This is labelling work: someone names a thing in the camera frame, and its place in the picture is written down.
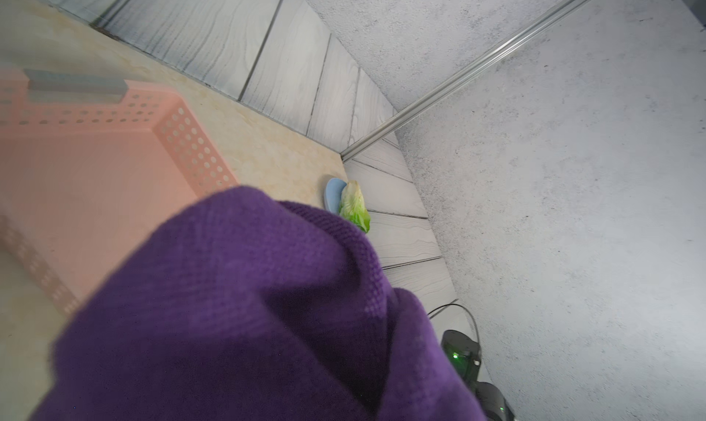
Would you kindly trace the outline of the purple cloth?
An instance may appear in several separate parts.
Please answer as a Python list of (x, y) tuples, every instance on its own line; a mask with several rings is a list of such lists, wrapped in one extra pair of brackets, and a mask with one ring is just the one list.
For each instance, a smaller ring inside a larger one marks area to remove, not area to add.
[(53, 348), (36, 420), (481, 420), (417, 297), (332, 213), (239, 187), (157, 228)]

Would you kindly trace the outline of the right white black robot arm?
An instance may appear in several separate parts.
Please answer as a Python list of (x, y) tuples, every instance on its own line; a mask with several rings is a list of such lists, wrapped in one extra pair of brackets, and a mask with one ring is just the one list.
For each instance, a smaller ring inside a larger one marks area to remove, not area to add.
[(428, 311), (439, 345), (454, 371), (478, 400), (486, 420), (518, 420), (505, 395), (492, 383), (478, 324), (458, 301)]

